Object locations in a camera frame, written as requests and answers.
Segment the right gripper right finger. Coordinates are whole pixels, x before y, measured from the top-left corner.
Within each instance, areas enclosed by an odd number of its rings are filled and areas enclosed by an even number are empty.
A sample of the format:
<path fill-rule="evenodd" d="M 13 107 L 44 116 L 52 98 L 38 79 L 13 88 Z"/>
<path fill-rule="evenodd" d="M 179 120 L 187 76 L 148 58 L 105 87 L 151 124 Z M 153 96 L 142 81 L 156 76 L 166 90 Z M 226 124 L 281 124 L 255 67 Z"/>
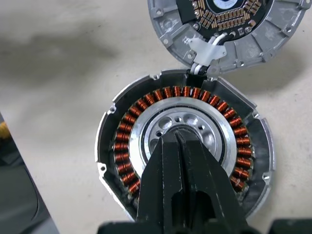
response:
<path fill-rule="evenodd" d="M 229 177 L 193 133 L 178 133 L 189 223 L 246 223 Z"/>

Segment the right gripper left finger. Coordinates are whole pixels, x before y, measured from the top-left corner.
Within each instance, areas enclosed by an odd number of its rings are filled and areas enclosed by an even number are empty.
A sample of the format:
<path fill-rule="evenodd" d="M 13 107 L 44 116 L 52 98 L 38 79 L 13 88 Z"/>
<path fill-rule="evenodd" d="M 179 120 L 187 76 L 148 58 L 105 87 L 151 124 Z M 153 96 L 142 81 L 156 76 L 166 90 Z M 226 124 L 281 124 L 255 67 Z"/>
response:
<path fill-rule="evenodd" d="M 188 221 L 187 130 L 163 135 L 141 176 L 137 221 Z"/>

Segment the round silver motor lid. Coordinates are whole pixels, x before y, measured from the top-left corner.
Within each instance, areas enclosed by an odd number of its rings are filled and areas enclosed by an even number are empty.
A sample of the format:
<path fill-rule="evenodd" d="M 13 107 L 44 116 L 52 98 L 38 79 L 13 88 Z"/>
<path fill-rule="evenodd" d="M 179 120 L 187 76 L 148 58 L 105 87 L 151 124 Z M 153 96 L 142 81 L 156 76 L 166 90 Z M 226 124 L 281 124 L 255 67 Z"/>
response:
<path fill-rule="evenodd" d="M 271 60 L 293 36 L 312 0 L 147 0 L 168 52 L 195 75 Z"/>

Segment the motor housing with copper coils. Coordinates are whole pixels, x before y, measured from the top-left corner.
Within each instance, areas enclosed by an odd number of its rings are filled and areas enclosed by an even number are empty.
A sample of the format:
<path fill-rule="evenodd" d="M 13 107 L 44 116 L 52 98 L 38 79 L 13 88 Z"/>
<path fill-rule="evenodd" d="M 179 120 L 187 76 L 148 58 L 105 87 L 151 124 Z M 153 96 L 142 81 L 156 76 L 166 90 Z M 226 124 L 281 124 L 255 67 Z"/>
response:
<path fill-rule="evenodd" d="M 104 113 L 95 140 L 99 179 L 131 220 L 141 175 L 171 130 L 196 134 L 225 169 L 245 212 L 265 203 L 275 172 L 271 130 L 256 105 L 225 79 L 168 70 L 129 84 Z"/>

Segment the black rounded floor object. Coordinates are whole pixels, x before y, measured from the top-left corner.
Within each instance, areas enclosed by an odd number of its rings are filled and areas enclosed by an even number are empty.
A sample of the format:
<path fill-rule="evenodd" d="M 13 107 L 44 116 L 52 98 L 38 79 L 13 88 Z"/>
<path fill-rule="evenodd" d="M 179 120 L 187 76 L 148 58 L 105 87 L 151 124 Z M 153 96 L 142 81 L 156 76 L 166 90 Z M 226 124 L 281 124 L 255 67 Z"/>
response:
<path fill-rule="evenodd" d="M 0 157 L 0 234 L 29 234 L 50 213 L 22 159 Z"/>

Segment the yellow object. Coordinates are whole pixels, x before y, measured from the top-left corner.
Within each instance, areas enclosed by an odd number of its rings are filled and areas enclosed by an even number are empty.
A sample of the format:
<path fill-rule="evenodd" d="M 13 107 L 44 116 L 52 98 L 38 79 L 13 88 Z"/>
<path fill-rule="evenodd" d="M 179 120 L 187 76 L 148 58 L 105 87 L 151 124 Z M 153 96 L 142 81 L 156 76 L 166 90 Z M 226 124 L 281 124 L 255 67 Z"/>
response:
<path fill-rule="evenodd" d="M 7 139 L 10 137 L 10 132 L 7 124 L 3 121 L 0 123 L 0 139 Z"/>

